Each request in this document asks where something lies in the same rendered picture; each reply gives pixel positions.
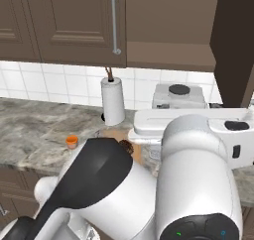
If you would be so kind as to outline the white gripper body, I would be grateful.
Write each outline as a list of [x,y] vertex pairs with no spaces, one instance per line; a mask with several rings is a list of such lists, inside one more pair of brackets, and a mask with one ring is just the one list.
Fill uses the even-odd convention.
[[244,132],[254,131],[253,108],[147,109],[135,113],[128,139],[136,144],[159,145],[168,124],[190,114],[208,118],[214,132],[240,132],[243,123],[248,125]]

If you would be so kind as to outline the dark brown bread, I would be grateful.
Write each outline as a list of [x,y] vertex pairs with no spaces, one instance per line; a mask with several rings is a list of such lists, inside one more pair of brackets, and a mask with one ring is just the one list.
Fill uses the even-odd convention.
[[134,153],[134,148],[133,148],[132,144],[129,141],[121,140],[119,142],[119,145],[122,146],[128,154],[132,155]]

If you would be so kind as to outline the open brown cabinet box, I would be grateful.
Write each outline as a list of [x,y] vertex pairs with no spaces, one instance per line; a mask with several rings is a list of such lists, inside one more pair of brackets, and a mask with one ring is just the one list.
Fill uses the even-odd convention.
[[129,67],[212,72],[218,0],[126,0]]

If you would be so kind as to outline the open brown cabinet door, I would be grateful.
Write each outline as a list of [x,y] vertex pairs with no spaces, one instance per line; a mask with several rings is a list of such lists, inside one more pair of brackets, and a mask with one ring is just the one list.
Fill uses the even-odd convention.
[[254,91],[254,0],[218,0],[210,47],[226,108],[247,108]]

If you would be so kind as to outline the brown base cabinet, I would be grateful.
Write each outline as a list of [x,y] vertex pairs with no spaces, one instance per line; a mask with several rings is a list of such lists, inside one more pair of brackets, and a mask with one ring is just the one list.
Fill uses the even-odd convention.
[[5,211],[0,212],[0,231],[19,216],[33,217],[39,208],[34,197],[37,181],[57,175],[57,172],[0,165],[0,206]]

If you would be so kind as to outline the plain brown cabinet door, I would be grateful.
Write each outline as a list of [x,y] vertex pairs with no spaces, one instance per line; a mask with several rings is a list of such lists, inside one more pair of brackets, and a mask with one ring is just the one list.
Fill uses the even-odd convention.
[[0,0],[0,60],[41,61],[28,0]]

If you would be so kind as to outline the white appliance with black lid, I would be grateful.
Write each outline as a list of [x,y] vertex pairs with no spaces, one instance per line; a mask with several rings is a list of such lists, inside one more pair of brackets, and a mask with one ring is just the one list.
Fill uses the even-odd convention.
[[153,109],[205,108],[206,102],[199,86],[158,83],[153,95]]

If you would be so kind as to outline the white paper towel roll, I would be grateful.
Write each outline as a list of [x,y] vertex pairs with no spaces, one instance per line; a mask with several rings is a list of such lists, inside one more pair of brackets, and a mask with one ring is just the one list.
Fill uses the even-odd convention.
[[115,77],[112,82],[104,77],[101,82],[103,114],[106,126],[115,126],[125,119],[122,80]]

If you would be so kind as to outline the brown paper towel holder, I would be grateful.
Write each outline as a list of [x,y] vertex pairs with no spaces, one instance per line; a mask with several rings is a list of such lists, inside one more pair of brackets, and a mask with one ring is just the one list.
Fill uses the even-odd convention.
[[[106,70],[106,73],[107,73],[107,76],[108,76],[108,82],[113,82],[114,77],[113,77],[113,74],[112,74],[112,68],[111,67],[105,67],[105,70]],[[101,119],[102,119],[102,121],[105,122],[104,113],[101,114]]]

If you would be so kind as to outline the orange capped jar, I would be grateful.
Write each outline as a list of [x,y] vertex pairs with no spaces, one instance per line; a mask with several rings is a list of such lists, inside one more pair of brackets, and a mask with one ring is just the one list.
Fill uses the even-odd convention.
[[67,136],[65,139],[66,145],[69,149],[73,150],[78,145],[78,138],[75,135]]

